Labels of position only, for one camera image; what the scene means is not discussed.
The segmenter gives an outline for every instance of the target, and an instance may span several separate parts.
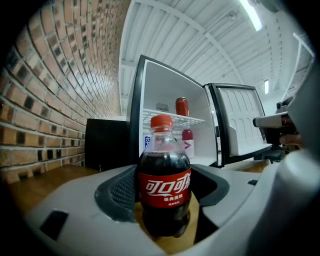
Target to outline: fridge shelf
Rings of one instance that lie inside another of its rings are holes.
[[[143,109],[143,125],[150,127],[151,118],[156,115],[168,115],[172,117],[174,128],[178,128],[178,127],[184,128],[187,126],[194,126],[194,125],[205,122],[205,120],[202,120],[202,119],[144,108]]]

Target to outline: red can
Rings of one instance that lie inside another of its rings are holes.
[[[180,116],[189,117],[188,101],[185,97],[180,97],[175,100],[176,114]]]

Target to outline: pink bottle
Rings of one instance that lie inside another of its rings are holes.
[[[182,131],[182,145],[189,159],[194,158],[195,157],[194,134],[190,129],[184,129]]]

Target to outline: coca-cola bottle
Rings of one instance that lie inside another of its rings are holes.
[[[142,219],[153,237],[180,237],[190,221],[190,161],[172,127],[169,115],[151,119],[151,140],[137,166]]]

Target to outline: mini fridge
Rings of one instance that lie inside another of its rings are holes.
[[[176,114],[176,99],[185,97],[189,115]],[[136,164],[158,114],[173,118],[173,134],[181,139],[190,127],[194,139],[191,164],[224,167],[270,150],[253,118],[265,115],[255,87],[197,81],[155,59],[141,55],[130,90],[127,124],[130,162]]]

